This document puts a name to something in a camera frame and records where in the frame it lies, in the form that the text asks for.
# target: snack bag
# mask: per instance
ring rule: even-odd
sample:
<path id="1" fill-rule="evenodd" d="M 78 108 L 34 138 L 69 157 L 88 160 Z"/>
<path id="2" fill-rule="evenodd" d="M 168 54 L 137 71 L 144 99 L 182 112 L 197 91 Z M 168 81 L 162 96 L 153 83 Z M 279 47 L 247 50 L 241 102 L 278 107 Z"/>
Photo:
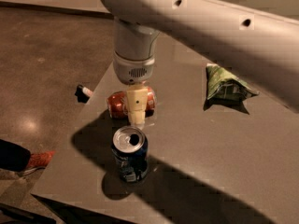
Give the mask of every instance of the snack bag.
<path id="1" fill-rule="evenodd" d="M 242 102 L 259 94 L 245 81 L 215 63 L 207 64 L 206 73 L 208 100 L 215 98 Z"/>

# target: small object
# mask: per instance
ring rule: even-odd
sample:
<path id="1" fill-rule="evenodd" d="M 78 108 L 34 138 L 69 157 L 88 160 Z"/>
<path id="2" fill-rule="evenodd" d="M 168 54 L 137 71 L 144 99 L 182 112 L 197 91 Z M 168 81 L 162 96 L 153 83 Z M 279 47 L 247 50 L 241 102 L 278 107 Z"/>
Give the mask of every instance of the small object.
<path id="1" fill-rule="evenodd" d="M 156 106 L 156 95 L 151 87 L 148 87 L 148 101 L 146 107 L 146 116 L 151 116 L 154 113 Z M 125 119 L 128 117 L 126 108 L 125 91 L 115 92 L 107 98 L 107 106 L 110 116 L 113 119 Z"/>
<path id="2" fill-rule="evenodd" d="M 259 94 L 258 91 L 250 88 L 247 82 L 215 63 L 207 64 L 206 73 L 208 100 L 213 98 L 242 102 Z"/>
<path id="3" fill-rule="evenodd" d="M 87 87 L 78 84 L 75 95 L 78 97 L 79 102 L 87 103 L 93 96 L 93 92 Z"/>
<path id="4" fill-rule="evenodd" d="M 55 151 L 48 151 L 44 153 L 33 153 L 28 161 L 26 168 L 19 172 L 19 176 L 25 176 L 33 173 L 38 169 L 43 169 L 50 163 Z"/>
<path id="5" fill-rule="evenodd" d="M 136 127 L 124 126 L 113 136 L 112 152 L 121 180 L 135 183 L 148 173 L 148 139 Z"/>

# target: floor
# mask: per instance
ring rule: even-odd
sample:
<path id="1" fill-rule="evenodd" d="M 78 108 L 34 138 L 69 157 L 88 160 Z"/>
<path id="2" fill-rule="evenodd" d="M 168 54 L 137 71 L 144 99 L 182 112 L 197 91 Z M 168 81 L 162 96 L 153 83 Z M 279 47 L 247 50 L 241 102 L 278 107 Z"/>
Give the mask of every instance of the floor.
<path id="1" fill-rule="evenodd" d="M 85 106 L 77 85 L 93 90 L 110 65 L 112 36 L 111 16 L 0 7 L 0 139 L 55 150 Z M 30 194 L 42 172 L 0 170 L 0 203 L 63 223 Z"/>

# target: blue soda can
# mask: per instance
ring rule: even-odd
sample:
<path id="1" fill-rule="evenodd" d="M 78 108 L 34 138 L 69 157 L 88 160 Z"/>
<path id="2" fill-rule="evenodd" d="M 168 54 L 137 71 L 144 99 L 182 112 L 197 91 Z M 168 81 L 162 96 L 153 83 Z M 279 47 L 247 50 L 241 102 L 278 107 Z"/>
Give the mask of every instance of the blue soda can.
<path id="1" fill-rule="evenodd" d="M 118 129 L 111 147 L 123 181 L 135 183 L 147 175 L 148 139 L 140 129 L 133 126 Z"/>

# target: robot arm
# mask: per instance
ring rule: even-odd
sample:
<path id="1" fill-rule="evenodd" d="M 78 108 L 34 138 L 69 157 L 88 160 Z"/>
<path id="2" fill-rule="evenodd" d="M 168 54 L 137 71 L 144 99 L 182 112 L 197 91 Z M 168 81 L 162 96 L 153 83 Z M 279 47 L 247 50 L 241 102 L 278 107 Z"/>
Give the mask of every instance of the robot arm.
<path id="1" fill-rule="evenodd" d="M 150 77 L 157 29 L 299 111 L 298 21 L 218 0 L 101 1 L 117 17 L 114 67 L 122 82 L 140 84 Z M 121 66 L 136 67 L 138 79 L 130 81 Z"/>

